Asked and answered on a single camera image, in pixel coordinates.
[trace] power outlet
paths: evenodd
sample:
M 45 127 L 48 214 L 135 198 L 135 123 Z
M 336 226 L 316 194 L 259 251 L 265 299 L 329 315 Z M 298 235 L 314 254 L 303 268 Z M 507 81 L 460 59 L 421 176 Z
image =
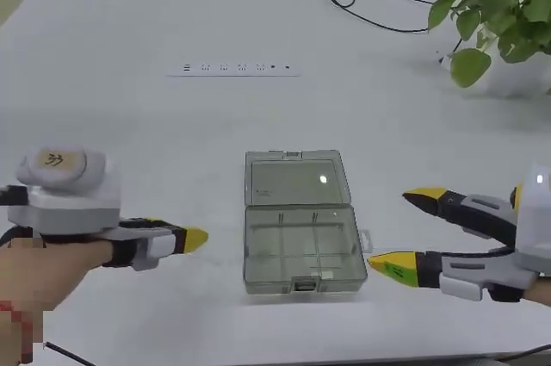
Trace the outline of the power outlet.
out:
M 219 62 L 182 63 L 171 69 L 174 77 L 297 77 L 297 69 L 289 63 Z

